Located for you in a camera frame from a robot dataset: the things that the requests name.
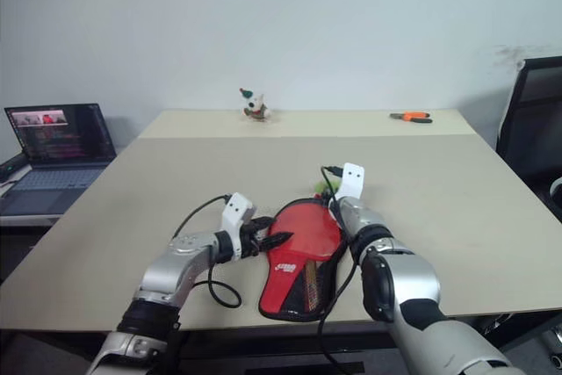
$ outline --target black office chair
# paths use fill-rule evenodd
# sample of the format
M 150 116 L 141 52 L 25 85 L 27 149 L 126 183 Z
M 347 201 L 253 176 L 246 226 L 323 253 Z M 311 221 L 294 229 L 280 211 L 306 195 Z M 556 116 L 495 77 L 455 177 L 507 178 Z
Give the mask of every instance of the black office chair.
M 562 56 L 522 63 L 496 152 L 562 222 Z

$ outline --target black cable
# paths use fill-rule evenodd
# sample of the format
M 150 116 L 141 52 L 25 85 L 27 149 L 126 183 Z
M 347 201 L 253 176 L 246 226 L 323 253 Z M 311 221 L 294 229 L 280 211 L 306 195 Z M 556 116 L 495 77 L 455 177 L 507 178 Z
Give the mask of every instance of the black cable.
M 341 168 L 336 168 L 336 167 L 333 167 L 333 166 L 331 166 L 331 167 L 322 166 L 321 167 L 321 174 L 324 177 L 324 180 L 326 181 L 326 184 L 328 185 L 328 188 L 330 190 L 330 196 L 332 197 L 332 200 L 334 201 L 334 204 L 333 204 L 334 209 L 332 210 L 332 213 L 334 214 L 334 217 L 335 217 L 336 221 L 338 222 L 338 224 L 342 228 L 344 241 L 348 244 L 348 247 L 349 247 L 349 239 L 350 239 L 349 232 L 348 232 L 348 229 L 345 227 L 345 222 L 342 219 L 340 204 L 337 202 L 337 199 L 335 198 L 334 186 L 332 186 L 332 183 L 328 179 L 328 176 L 326 175 L 326 170 L 329 171 L 330 173 L 334 174 L 335 176 L 340 176 L 342 174 Z M 322 354 L 326 357 L 326 359 L 335 368 L 337 368 L 338 371 L 340 371 L 341 373 L 343 373 L 345 375 L 353 375 L 353 374 L 351 372 L 347 371 L 342 366 L 342 364 L 340 364 L 337 360 L 335 360 L 335 358 L 332 355 L 330 355 L 328 350 L 326 350 L 326 346 L 324 345 L 324 342 L 323 342 L 322 331 L 324 329 L 324 324 L 326 323 L 327 317 L 332 312 L 332 309 L 334 308 L 335 303 L 337 302 L 338 298 L 342 295 L 343 291 L 346 289 L 346 287 L 351 282 L 351 279 L 355 275 L 356 269 L 357 269 L 357 263 L 354 260 L 353 264 L 351 265 L 351 270 L 349 271 L 348 276 L 345 278 L 345 280 L 343 281 L 343 284 L 340 286 L 340 288 L 337 289 L 337 291 L 335 292 L 335 296 L 332 298 L 332 300 L 330 301 L 330 303 L 326 307 L 326 312 L 321 316 L 320 321 L 318 322 L 318 329 L 316 331 L 316 336 L 318 338 L 318 344 L 320 345 L 320 350 L 321 350 Z
M 201 206 L 198 206 L 197 208 L 195 208 L 191 213 L 188 214 L 187 217 L 185 217 L 184 221 L 182 221 L 182 224 L 180 224 L 179 227 L 176 229 L 176 231 L 174 232 L 174 235 L 172 236 L 172 239 L 175 239 L 179 235 L 179 233 L 182 231 L 182 228 L 184 228 L 184 226 L 187 224 L 187 222 L 189 220 L 191 220 L 191 217 L 193 217 L 195 214 L 197 214 L 203 208 L 205 208 L 206 206 L 209 206 L 213 202 L 216 202 L 220 199 L 224 199 L 225 203 L 228 203 L 228 201 L 230 200 L 231 197 L 232 197 L 232 195 L 228 195 L 228 194 L 220 195 L 220 196 L 215 197 L 213 199 L 209 199 L 207 202 L 205 202 Z M 215 299 L 215 301 L 219 305 L 222 305 L 224 307 L 229 307 L 231 309 L 240 307 L 241 304 L 242 304 L 242 298 L 241 298 L 240 294 L 231 285 L 228 285 L 228 284 L 223 283 L 221 281 L 213 280 L 213 268 L 214 268 L 214 265 L 211 265 L 211 267 L 209 268 L 207 280 L 199 281 L 199 282 L 195 283 L 193 285 L 193 287 L 196 287 L 198 285 L 208 285 L 209 286 L 209 293 L 211 293 L 211 296 L 213 297 L 213 299 Z M 233 304 L 233 303 L 228 303 L 228 302 L 224 301 L 223 299 L 221 299 L 217 295 L 217 293 L 214 291 L 213 285 L 219 285 L 219 286 L 224 287 L 225 289 L 229 290 L 236 297 L 237 302 L 235 304 Z

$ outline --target pliers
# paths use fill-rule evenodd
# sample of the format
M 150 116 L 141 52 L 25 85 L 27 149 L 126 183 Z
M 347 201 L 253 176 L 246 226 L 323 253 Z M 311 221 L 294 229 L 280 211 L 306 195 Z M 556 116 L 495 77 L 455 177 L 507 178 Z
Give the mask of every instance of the pliers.
M 432 119 L 428 119 L 429 113 L 426 112 L 403 112 L 403 113 L 390 113 L 393 119 L 405 120 L 406 122 L 414 123 L 431 123 Z

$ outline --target white wall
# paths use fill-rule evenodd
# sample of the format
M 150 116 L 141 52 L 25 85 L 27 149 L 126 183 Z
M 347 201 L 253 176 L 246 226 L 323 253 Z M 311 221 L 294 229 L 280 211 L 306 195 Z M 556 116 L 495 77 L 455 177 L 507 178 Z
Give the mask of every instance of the white wall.
M 459 107 L 494 137 L 562 0 L 1 0 L 1 104 L 99 102 L 117 144 L 163 108 Z M 0 159 L 14 152 L 6 119 Z

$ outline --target desk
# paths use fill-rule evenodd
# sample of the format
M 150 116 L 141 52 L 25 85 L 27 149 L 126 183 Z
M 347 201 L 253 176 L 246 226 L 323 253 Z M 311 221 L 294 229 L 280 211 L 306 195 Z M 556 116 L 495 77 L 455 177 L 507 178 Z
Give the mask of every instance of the desk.
M 168 111 L 72 205 L 4 282 L 0 328 L 112 330 L 147 266 L 183 217 L 240 191 L 272 215 L 309 196 L 321 164 L 365 167 L 364 201 L 436 268 L 448 315 L 560 307 L 562 226 L 454 110 L 432 125 L 387 112 L 280 112 L 269 123 L 236 112 Z M 220 206 L 187 229 L 215 229 Z M 349 257 L 342 260 L 345 277 Z M 191 292 L 183 328 L 280 324 L 257 303 L 265 256 L 217 267 L 244 305 L 226 309 Z M 331 321 L 369 320 L 356 276 Z

